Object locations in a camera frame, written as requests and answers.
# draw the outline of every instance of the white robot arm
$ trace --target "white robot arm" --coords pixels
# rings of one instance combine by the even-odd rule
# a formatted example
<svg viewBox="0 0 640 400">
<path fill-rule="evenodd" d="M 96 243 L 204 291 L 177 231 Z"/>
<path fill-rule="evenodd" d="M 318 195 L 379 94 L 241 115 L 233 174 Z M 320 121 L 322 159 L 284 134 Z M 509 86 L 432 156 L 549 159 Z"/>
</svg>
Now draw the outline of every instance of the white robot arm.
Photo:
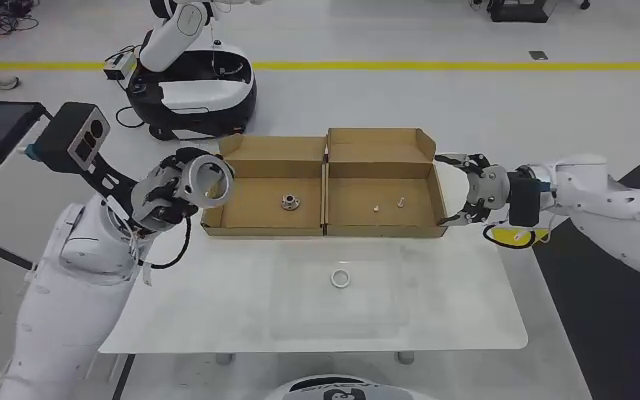
<svg viewBox="0 0 640 400">
<path fill-rule="evenodd" d="M 159 18 L 140 51 L 140 62 L 153 72 L 165 71 L 200 36 L 211 18 L 218 20 L 217 5 L 259 5 L 268 0 L 151 0 L 151 8 Z"/>
<path fill-rule="evenodd" d="M 96 106 L 66 103 L 27 148 L 51 170 L 81 175 L 98 194 L 70 205 L 56 223 L 18 314 L 1 400 L 72 398 L 140 269 L 174 265 L 188 246 L 190 217 L 231 195 L 232 169 L 196 148 L 179 149 L 140 182 L 118 173 L 98 153 L 108 132 Z M 162 265 L 142 261 L 153 240 L 182 220 L 187 235 L 178 257 Z"/>
<path fill-rule="evenodd" d="M 603 157 L 576 155 L 552 164 L 524 165 L 514 172 L 492 165 L 482 154 L 442 154 L 436 160 L 461 169 L 469 180 L 463 209 L 440 221 L 441 226 L 486 222 L 492 210 L 510 204 L 509 223 L 531 229 L 540 211 L 549 211 L 568 216 L 596 245 L 640 271 L 640 190 L 609 176 Z M 484 232 L 491 241 L 488 231 L 493 226 Z M 534 241 L 532 231 L 524 247 Z"/>
</svg>

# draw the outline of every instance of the table leg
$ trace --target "table leg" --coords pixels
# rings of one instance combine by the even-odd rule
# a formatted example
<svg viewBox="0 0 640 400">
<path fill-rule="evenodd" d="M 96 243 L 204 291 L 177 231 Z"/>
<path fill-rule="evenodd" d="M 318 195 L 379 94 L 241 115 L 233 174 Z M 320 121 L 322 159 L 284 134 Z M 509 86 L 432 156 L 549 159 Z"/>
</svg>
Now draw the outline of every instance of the table leg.
<svg viewBox="0 0 640 400">
<path fill-rule="evenodd" d="M 416 360 L 413 351 L 398 351 L 395 354 L 396 361 L 402 365 L 411 365 Z"/>
<path fill-rule="evenodd" d="M 218 353 L 216 354 L 216 364 L 218 365 L 229 365 L 236 358 L 236 355 L 233 353 Z"/>
</svg>

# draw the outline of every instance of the cardboard box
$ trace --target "cardboard box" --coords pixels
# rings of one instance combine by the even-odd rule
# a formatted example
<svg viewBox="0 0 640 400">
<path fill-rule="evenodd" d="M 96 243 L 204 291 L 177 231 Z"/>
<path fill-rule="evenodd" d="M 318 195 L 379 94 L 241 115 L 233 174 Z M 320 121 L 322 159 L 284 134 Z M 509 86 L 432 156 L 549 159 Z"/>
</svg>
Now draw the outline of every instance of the cardboard box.
<svg viewBox="0 0 640 400">
<path fill-rule="evenodd" d="M 328 236 L 444 235 L 446 228 L 436 225 L 446 217 L 433 166 L 436 145 L 422 130 L 330 129 L 328 149 Z"/>
<path fill-rule="evenodd" d="M 203 214 L 209 235 L 323 235 L 326 137 L 233 135 L 219 146 L 236 180 L 231 200 Z M 282 209 L 287 194 L 301 200 L 297 210 Z"/>
</svg>

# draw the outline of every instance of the box flap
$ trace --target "box flap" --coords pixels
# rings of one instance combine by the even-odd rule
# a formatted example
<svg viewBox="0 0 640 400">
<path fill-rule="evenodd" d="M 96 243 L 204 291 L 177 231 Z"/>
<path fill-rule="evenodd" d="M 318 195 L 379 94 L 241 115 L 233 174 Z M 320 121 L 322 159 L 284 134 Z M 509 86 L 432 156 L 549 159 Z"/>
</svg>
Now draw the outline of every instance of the box flap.
<svg viewBox="0 0 640 400">
<path fill-rule="evenodd" d="M 433 161 L 436 155 L 436 142 L 422 129 L 416 129 L 416 146 L 429 161 Z"/>
<path fill-rule="evenodd" d="M 329 130 L 329 162 L 433 161 L 435 142 L 415 128 L 332 128 Z"/>
<path fill-rule="evenodd" d="M 235 135 L 225 136 L 218 140 L 218 148 L 220 149 L 220 154 L 223 156 L 228 156 L 229 154 L 236 151 L 242 141 L 244 139 L 244 135 L 236 133 Z"/>
<path fill-rule="evenodd" d="M 245 136 L 235 134 L 218 141 L 227 160 L 286 160 L 322 162 L 326 137 Z"/>
</svg>

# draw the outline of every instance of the floor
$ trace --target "floor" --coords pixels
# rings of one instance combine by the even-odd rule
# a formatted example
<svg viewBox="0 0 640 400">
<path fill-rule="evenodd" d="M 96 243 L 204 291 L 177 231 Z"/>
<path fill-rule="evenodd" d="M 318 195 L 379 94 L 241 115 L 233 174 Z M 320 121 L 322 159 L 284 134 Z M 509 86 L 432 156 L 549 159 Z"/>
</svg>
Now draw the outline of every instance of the floor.
<svg viewBox="0 0 640 400">
<path fill-rule="evenodd" d="M 518 62 L 530 61 L 530 50 L 545 51 L 552 62 L 640 61 L 640 3 L 594 0 L 586 12 L 577 4 L 563 1 L 548 24 L 528 25 L 493 24 L 466 0 L 273 0 L 261 7 L 234 6 L 216 25 L 216 36 L 241 46 L 255 61 Z M 153 22 L 146 2 L 130 0 L 43 1 L 34 16 L 40 21 L 36 29 L 0 37 L 0 65 L 100 61 L 139 43 Z M 202 39 L 208 37 L 205 32 Z M 178 146 L 153 140 L 144 128 L 117 126 L 114 113 L 127 100 L 101 71 L 17 74 L 23 85 L 1 92 L 0 100 L 40 101 L 52 111 L 70 100 L 99 105 L 112 122 L 103 153 L 132 177 L 145 175 Z M 614 177 L 638 164 L 638 71 L 260 70 L 257 80 L 260 99 L 248 129 L 252 135 L 408 126 L 429 132 L 440 152 L 482 152 L 508 168 L 580 152 L 606 156 Z M 32 198 L 30 192 L 16 189 L 0 196 L 5 198 L 0 244 L 22 246 L 23 256 L 37 259 L 57 213 L 87 193 L 69 183 L 63 184 L 67 190 L 51 186 L 36 172 L 25 178 L 24 169 L 14 171 L 0 174 L 0 182 L 15 188 L 13 182 L 27 179 L 41 191 L 55 191 L 36 210 L 8 208 L 14 200 Z M 27 230 L 33 224 L 42 229 Z M 412 366 L 400 366 L 391 354 L 239 355 L 224 368 L 212 355 L 143 355 L 122 398 L 259 400 L 288 380 L 338 372 L 442 400 L 590 399 L 535 257 L 528 251 L 501 256 L 529 334 L 523 350 L 418 353 Z M 0 356 L 10 348 L 8 316 L 17 304 L 5 296 L 19 289 L 14 276 L 19 273 L 5 272 L 10 268 L 0 269 L 6 316 L 0 319 Z M 117 378 L 108 379 L 112 362 L 99 359 L 77 399 L 111 398 Z"/>
</svg>

